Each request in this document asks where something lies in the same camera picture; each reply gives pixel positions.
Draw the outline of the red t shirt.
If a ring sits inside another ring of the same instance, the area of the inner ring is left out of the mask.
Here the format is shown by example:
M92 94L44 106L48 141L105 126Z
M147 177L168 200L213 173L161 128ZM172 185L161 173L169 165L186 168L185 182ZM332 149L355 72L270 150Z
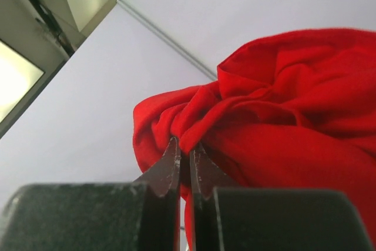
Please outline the red t shirt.
M136 105L140 170L172 136L184 153L202 143L242 186L344 192L375 239L375 33L309 29L256 39L217 76Z

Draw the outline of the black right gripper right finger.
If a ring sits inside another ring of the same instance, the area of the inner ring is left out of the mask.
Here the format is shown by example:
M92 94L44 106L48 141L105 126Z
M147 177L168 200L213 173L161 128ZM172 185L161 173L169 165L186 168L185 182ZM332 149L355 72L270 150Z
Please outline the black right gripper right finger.
M198 143L190 151L190 183L192 189L192 245L193 250L220 250L215 188L233 188L235 181L224 173Z

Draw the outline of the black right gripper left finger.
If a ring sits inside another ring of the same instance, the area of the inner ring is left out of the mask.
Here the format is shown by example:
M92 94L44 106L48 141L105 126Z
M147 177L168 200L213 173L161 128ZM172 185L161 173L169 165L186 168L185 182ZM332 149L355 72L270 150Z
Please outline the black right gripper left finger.
M137 183L147 186L140 223L140 250L180 249L180 163L176 137Z

